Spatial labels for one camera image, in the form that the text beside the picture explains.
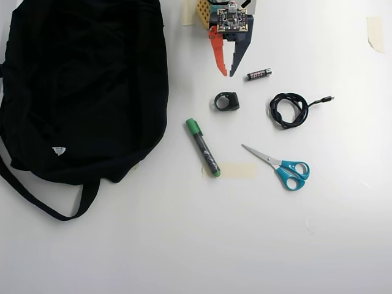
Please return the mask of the navy gripper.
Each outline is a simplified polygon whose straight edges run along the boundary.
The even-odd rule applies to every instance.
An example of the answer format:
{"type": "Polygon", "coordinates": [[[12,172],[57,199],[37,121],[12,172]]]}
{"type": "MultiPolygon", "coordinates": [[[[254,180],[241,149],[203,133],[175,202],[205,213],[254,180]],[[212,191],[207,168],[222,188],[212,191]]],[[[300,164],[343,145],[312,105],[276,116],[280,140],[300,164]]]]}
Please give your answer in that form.
{"type": "MultiPolygon", "coordinates": [[[[234,76],[245,52],[251,44],[252,31],[254,26],[254,17],[247,16],[248,31],[247,32],[226,32],[224,39],[228,42],[235,42],[235,49],[233,52],[233,62],[230,69],[230,77],[234,76]]],[[[213,48],[214,57],[217,68],[223,76],[227,76],[227,70],[224,63],[223,35],[217,31],[217,26],[212,26],[209,29],[209,39],[213,48]]]]}

